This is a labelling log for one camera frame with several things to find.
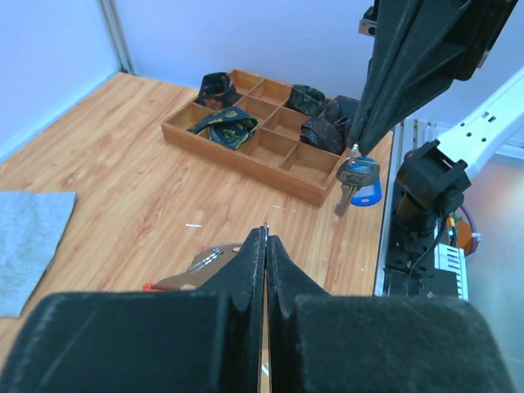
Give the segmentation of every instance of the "red object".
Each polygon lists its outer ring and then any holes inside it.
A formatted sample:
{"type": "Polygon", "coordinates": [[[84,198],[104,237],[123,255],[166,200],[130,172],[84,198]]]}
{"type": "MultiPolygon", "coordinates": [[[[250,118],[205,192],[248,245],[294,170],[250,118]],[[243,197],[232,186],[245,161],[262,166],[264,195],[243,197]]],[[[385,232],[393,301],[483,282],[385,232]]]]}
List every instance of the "red object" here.
{"type": "Polygon", "coordinates": [[[170,288],[170,287],[163,287],[161,285],[156,284],[144,284],[142,287],[142,291],[149,292],[149,291],[180,291],[178,288],[170,288]]]}

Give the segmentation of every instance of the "cable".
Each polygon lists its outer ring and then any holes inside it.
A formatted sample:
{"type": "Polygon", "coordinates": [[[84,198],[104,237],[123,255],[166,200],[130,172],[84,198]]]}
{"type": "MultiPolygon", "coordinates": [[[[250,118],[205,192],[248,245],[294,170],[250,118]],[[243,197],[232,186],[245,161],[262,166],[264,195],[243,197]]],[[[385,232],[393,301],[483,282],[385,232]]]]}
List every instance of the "cable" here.
{"type": "Polygon", "coordinates": [[[446,223],[446,218],[443,217],[442,220],[440,221],[439,232],[437,233],[435,239],[433,240],[433,243],[429,246],[429,248],[427,250],[424,251],[424,253],[422,255],[420,255],[418,257],[417,261],[414,264],[411,265],[411,268],[409,269],[409,275],[411,275],[413,273],[414,269],[419,264],[421,264],[427,258],[428,255],[430,255],[435,250],[435,247],[437,246],[437,244],[439,244],[440,238],[444,234],[445,223],[446,223]]]}
{"type": "MultiPolygon", "coordinates": [[[[464,215],[466,216],[466,219],[468,220],[469,222],[469,226],[471,227],[472,229],[472,233],[477,233],[477,226],[475,225],[475,221],[473,220],[473,216],[472,214],[469,212],[469,209],[464,206],[464,205],[461,205],[460,206],[460,210],[464,213],[464,215]]],[[[478,239],[473,236],[472,237],[472,252],[471,253],[474,253],[478,248],[478,239]]]]}

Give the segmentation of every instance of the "key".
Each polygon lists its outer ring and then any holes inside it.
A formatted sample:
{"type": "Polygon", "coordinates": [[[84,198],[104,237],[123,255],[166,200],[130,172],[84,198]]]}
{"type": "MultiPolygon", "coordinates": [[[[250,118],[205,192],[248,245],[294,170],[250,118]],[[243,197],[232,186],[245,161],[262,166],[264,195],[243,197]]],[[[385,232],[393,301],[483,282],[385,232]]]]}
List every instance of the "key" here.
{"type": "Polygon", "coordinates": [[[380,165],[374,161],[351,156],[345,159],[337,171],[337,178],[342,183],[342,197],[335,208],[335,214],[342,217],[355,193],[362,187],[374,184],[379,174],[380,165]]]}

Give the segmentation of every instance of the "tray compartment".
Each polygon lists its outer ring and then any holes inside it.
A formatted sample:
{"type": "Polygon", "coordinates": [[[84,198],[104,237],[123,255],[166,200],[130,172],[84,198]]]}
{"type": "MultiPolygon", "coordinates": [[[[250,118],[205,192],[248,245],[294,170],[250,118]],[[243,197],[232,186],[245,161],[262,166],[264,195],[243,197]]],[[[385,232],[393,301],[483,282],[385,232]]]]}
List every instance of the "tray compartment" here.
{"type": "Polygon", "coordinates": [[[300,112],[279,107],[263,126],[265,129],[279,133],[284,137],[300,141],[301,126],[308,119],[308,116],[300,112]]]}
{"type": "Polygon", "coordinates": [[[296,142],[267,129],[258,129],[240,151],[269,166],[278,168],[295,148],[296,142]]]}
{"type": "Polygon", "coordinates": [[[258,84],[249,94],[254,98],[281,106],[291,94],[291,86],[266,79],[258,84]]]}
{"type": "Polygon", "coordinates": [[[299,142],[281,168],[312,183],[325,184],[339,160],[340,157],[335,154],[299,142]]]}
{"type": "Polygon", "coordinates": [[[258,75],[250,74],[242,70],[228,72],[231,82],[235,85],[237,92],[242,96],[247,95],[257,84],[264,79],[258,75]]]}
{"type": "Polygon", "coordinates": [[[169,117],[167,124],[173,125],[177,129],[188,131],[193,125],[199,123],[206,116],[213,113],[210,108],[198,105],[195,102],[188,103],[180,111],[169,117]]]}
{"type": "Polygon", "coordinates": [[[256,117],[261,124],[264,123],[278,108],[273,104],[249,96],[245,96],[242,100],[237,102],[236,106],[256,117]]]}

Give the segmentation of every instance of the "blue key tag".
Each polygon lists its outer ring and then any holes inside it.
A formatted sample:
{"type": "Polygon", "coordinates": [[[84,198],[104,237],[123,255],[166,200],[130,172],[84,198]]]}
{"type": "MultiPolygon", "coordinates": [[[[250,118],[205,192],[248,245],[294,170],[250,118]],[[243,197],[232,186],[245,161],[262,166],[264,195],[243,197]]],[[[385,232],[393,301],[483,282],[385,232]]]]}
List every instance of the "blue key tag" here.
{"type": "MultiPolygon", "coordinates": [[[[359,160],[375,162],[369,157],[359,157],[359,160]]],[[[353,164],[351,169],[363,169],[365,165],[353,164]]],[[[382,199],[382,188],[380,187],[380,178],[377,178],[371,186],[364,186],[360,188],[351,200],[351,205],[358,207],[367,207],[376,205],[382,199]]]]}

